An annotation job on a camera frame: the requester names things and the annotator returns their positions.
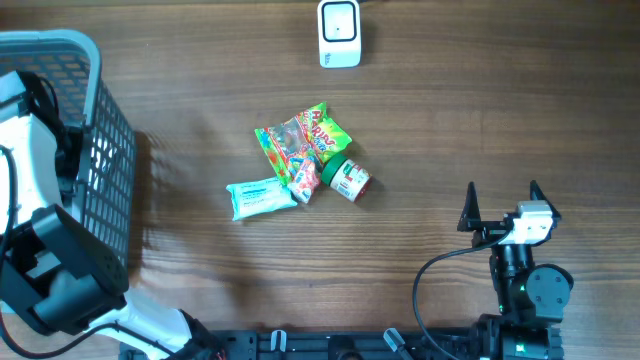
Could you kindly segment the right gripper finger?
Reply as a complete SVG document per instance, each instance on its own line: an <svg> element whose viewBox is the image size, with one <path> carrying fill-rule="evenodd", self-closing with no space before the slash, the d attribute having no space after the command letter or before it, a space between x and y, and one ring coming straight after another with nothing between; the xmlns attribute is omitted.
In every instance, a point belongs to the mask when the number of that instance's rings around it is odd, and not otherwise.
<svg viewBox="0 0 640 360"><path fill-rule="evenodd" d="M530 199L531 200L534 200L534 201L545 201L546 202L546 204L549 206L549 208L551 210L552 219L554 221L560 221L562 219L562 215L559 213L559 211L555 208L555 206L552 204L552 202L543 193L543 191L541 190L541 188L538 185L536 180L532 180L530 182L529 194L530 194Z"/></svg>
<svg viewBox="0 0 640 360"><path fill-rule="evenodd" d="M457 225L459 232L479 231L483 228L475 184L470 182L467 187L465 204Z"/></svg>

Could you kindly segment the Haribo candy bag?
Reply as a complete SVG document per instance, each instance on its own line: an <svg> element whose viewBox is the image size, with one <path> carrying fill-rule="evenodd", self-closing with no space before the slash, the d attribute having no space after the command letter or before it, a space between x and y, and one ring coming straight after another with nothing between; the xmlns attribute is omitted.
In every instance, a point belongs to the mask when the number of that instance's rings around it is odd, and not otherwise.
<svg viewBox="0 0 640 360"><path fill-rule="evenodd" d="M291 119L274 126L258 128L256 138L283 185L291 183L305 160L322 169L336 154L352 142L327 114L322 102L301 111Z"/></svg>

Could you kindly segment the teal wet wipes pack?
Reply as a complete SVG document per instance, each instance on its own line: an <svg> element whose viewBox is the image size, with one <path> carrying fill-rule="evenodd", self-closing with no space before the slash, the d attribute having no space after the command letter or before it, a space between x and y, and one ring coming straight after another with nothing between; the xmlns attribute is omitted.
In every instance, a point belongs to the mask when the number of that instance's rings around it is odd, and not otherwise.
<svg viewBox="0 0 640 360"><path fill-rule="evenodd" d="M233 221L298 205L291 191L277 177L229 184L226 190L231 195Z"/></svg>

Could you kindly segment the green lid spice jar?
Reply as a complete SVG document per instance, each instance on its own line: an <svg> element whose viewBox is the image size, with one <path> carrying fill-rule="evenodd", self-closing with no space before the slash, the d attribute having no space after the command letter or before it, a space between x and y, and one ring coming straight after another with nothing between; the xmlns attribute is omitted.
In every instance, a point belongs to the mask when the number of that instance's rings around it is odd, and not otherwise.
<svg viewBox="0 0 640 360"><path fill-rule="evenodd" d="M356 202L367 190L370 173L341 153L334 155L321 173L321 181L351 202Z"/></svg>

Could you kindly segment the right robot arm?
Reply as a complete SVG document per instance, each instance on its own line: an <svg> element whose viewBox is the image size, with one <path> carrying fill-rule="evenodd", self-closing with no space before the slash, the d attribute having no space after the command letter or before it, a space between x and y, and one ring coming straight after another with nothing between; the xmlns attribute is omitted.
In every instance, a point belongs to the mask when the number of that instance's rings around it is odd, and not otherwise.
<svg viewBox="0 0 640 360"><path fill-rule="evenodd" d="M457 226L473 234L474 250L489 249L490 274L499 302L497 315L482 315L470 331L467 359L562 360L560 330L574 279L554 264L538 265L533 249L551 239L561 214L539 185L530 198L499 221L481 218L475 185L467 188Z"/></svg>

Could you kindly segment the Kleenex tissue pack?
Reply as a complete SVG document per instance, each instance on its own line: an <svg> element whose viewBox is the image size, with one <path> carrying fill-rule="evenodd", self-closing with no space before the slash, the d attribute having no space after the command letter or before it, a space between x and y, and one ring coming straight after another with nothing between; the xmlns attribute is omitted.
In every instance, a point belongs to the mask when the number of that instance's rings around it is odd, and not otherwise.
<svg viewBox="0 0 640 360"><path fill-rule="evenodd" d="M316 164L311 158L307 158L287 187L298 201L307 204L319 185L320 177Z"/></svg>

